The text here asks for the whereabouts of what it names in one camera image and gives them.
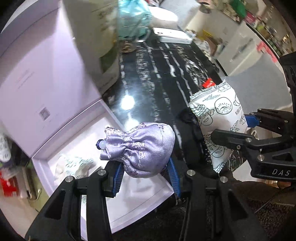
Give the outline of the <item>lilac satin drawstring pouch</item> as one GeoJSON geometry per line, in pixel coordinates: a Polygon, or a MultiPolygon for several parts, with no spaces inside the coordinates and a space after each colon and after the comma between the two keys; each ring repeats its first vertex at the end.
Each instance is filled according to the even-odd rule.
{"type": "Polygon", "coordinates": [[[166,123],[141,123],[129,131],[107,127],[106,138],[96,143],[100,159],[123,163],[133,178],[150,178],[161,173],[175,145],[175,133],[166,123]]]}

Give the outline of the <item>black polka dot scrunchie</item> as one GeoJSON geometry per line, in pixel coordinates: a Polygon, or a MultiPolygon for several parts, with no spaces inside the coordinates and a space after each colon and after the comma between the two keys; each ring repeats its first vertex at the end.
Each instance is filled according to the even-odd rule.
{"type": "Polygon", "coordinates": [[[182,144],[189,168],[202,170],[208,164],[208,150],[197,117],[190,108],[183,109],[178,118],[186,126],[185,143],[182,144]]]}

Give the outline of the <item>white bread snack packet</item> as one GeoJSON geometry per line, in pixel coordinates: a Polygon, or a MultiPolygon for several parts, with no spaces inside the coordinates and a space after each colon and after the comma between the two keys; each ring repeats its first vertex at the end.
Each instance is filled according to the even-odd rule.
{"type": "Polygon", "coordinates": [[[75,179],[84,178],[93,167],[95,167],[93,159],[62,155],[57,161],[54,177],[55,180],[63,180],[67,176],[73,176],[75,179]]]}

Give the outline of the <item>red white snack packet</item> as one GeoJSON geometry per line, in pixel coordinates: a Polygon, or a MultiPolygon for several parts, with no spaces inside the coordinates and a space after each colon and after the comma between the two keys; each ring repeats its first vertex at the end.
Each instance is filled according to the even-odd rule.
{"type": "Polygon", "coordinates": [[[207,78],[207,80],[202,84],[204,88],[210,88],[212,86],[215,86],[215,82],[212,80],[212,78],[207,78]]]}

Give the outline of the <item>white lilac gift box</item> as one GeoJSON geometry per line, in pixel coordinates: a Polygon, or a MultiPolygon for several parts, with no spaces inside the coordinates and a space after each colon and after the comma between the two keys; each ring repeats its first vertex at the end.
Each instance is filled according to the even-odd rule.
{"type": "MultiPolygon", "coordinates": [[[[58,1],[33,3],[1,33],[1,122],[31,158],[49,197],[65,179],[54,177],[60,156],[93,159],[86,177],[107,165],[96,143],[107,126],[121,124],[87,75],[58,1]]],[[[142,218],[172,193],[161,175],[135,179],[124,173],[119,192],[106,200],[111,232],[142,218]]],[[[87,238],[85,195],[80,226],[81,238],[87,238]]]]}

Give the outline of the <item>white pillow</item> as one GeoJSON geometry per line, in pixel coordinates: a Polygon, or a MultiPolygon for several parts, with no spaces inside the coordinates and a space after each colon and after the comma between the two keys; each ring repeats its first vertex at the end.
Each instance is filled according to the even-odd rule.
{"type": "Polygon", "coordinates": [[[175,13],[156,6],[149,6],[149,11],[152,15],[152,19],[149,24],[150,27],[175,30],[178,28],[179,18],[175,13]]]}

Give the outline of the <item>glass jar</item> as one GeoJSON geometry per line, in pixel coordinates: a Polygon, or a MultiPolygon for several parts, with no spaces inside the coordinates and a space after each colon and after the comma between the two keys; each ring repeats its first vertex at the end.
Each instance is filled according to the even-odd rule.
{"type": "Polygon", "coordinates": [[[121,53],[131,53],[137,49],[137,42],[123,41],[120,44],[121,53]]]}

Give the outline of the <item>teal plastic bag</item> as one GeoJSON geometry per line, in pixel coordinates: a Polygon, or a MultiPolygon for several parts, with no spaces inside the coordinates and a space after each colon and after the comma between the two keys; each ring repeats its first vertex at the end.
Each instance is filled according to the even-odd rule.
{"type": "Polygon", "coordinates": [[[152,15],[146,1],[118,1],[118,39],[145,41],[152,15]]]}

